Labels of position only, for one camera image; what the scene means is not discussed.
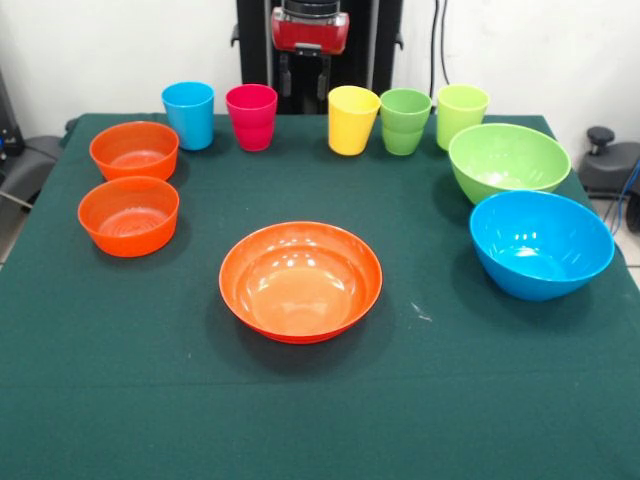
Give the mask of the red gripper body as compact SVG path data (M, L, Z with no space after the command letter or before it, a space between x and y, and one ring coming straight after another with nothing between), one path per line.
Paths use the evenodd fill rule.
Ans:
M274 7L271 14L272 40L281 51L318 50L326 55L340 55L346 47L349 25L346 12L312 18Z

